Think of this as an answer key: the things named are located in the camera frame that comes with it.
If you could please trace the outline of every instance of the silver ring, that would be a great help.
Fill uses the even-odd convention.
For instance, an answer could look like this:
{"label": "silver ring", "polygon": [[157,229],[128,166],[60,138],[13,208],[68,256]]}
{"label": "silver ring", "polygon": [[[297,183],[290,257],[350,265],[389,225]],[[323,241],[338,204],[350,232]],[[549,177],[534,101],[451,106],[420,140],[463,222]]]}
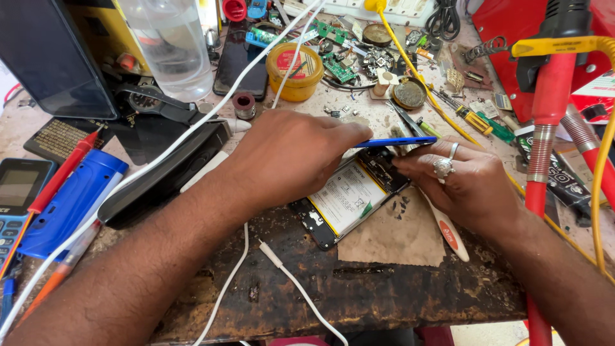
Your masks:
{"label": "silver ring", "polygon": [[455,173],[451,159],[439,159],[434,162],[434,173],[438,177],[438,181],[444,184],[444,178],[448,177],[449,173]]}
{"label": "silver ring", "polygon": [[457,147],[458,146],[459,146],[458,142],[453,143],[453,147],[451,148],[451,154],[448,155],[448,158],[450,158],[451,160],[454,159],[455,152],[457,152]]}

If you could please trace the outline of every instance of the circuit board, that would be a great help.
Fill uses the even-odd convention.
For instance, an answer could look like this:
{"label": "circuit board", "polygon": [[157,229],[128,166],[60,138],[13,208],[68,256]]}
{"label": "circuit board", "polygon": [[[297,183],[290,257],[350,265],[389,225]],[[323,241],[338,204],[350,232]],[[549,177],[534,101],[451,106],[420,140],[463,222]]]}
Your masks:
{"label": "circuit board", "polygon": [[330,52],[322,56],[322,64],[325,65],[341,83],[346,83],[357,76],[351,67],[342,66],[342,64],[340,64],[344,59],[340,61],[337,60],[339,60],[339,54],[336,52]]}
{"label": "circuit board", "polygon": [[314,19],[312,23],[318,28],[318,36],[323,38],[328,38],[331,41],[342,44],[350,35],[348,31],[344,31],[340,28],[336,28],[335,26],[331,26],[327,23],[320,22]]}
{"label": "circuit board", "polygon": [[[276,34],[268,33],[267,31],[257,29],[252,27],[250,32],[254,34],[256,41],[260,41],[262,43],[270,44],[277,38]],[[280,40],[280,43],[286,42],[285,38]]]}

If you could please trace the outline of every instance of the yellow container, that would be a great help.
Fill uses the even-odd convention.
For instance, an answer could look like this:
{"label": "yellow container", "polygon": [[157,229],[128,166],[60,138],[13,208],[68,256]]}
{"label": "yellow container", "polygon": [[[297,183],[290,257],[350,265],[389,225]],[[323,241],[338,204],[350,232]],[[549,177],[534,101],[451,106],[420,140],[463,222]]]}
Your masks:
{"label": "yellow container", "polygon": [[[293,55],[297,49],[296,43],[282,43],[273,48],[267,56],[265,64],[269,73],[269,84],[271,89],[277,93],[280,84],[284,79],[284,74],[288,71],[288,66],[293,61]],[[299,48],[299,55],[295,66],[290,69],[294,72],[302,63],[307,63],[292,78],[288,78],[282,88],[280,97],[286,101],[305,101],[316,91],[316,86],[322,79],[325,69],[322,60],[307,46]]]}

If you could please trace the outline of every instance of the plastic water bottle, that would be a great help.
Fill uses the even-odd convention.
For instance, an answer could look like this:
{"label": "plastic water bottle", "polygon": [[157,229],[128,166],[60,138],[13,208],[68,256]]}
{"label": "plastic water bottle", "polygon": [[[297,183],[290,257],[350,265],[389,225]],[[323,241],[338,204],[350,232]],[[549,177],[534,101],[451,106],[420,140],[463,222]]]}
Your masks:
{"label": "plastic water bottle", "polygon": [[117,0],[163,93],[183,102],[212,91],[212,66],[194,0]]}

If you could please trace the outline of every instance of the workbench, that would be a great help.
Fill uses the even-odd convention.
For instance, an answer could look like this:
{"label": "workbench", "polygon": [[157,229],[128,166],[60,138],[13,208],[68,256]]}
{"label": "workbench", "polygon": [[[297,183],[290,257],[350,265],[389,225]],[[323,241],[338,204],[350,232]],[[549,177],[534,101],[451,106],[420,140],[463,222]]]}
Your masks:
{"label": "workbench", "polygon": [[[320,14],[320,20],[330,20]],[[474,46],[480,43],[475,28],[462,20],[462,32],[455,40],[458,44]],[[447,44],[439,60],[450,61]],[[419,58],[419,72],[427,82],[437,87],[445,84],[438,69]],[[490,70],[495,92],[504,94],[497,76]],[[464,89],[466,101],[491,99],[492,91]],[[8,104],[0,118],[0,157],[37,158],[26,152],[22,144],[31,137],[50,116],[39,107],[16,110],[22,93]],[[266,100],[257,103],[256,113],[271,107],[275,93],[269,89]],[[342,113],[343,122],[356,121],[370,126],[375,138],[387,138],[392,126],[400,120],[382,100],[372,100],[368,92],[361,95],[338,91],[324,82],[305,102],[280,100],[279,109],[326,116],[323,106],[340,110],[347,105],[359,111]],[[209,95],[205,100],[217,104],[222,98]],[[525,175],[515,169],[518,150],[512,145],[489,136],[485,137],[455,117],[453,110],[439,102],[442,108],[481,145],[497,153],[507,171],[525,184]],[[231,102],[219,112],[221,117],[234,117]],[[443,135],[455,131],[429,106],[409,111],[414,119],[422,116]],[[224,151],[231,153],[243,133],[234,134]],[[117,139],[112,139],[105,151],[131,163]],[[138,167],[131,165],[129,173]],[[578,228],[572,213],[558,205],[562,228],[589,254],[593,255],[591,230]],[[602,237],[607,263],[615,255],[615,231],[612,211],[602,210]],[[302,283],[321,314],[341,332],[370,329],[410,328],[451,324],[484,323],[526,318],[525,293],[507,262],[480,237],[459,229],[470,262],[461,262],[445,246],[446,257],[439,267],[416,265],[343,262],[338,260],[337,249],[321,251],[303,225],[285,206],[269,209],[249,221],[250,250],[234,281],[230,285],[206,341],[268,339],[273,337],[325,334],[325,327],[317,320],[293,283],[258,250],[258,238],[266,241],[285,266]],[[97,254],[121,240],[131,232],[103,228],[76,270],[83,268]],[[151,336],[154,345],[190,344],[200,335],[222,285],[235,266],[244,248],[242,230],[225,241],[218,252],[197,273],[158,324]],[[40,260],[26,259],[20,289],[30,279]],[[33,291],[30,303],[50,276],[55,266]]]}

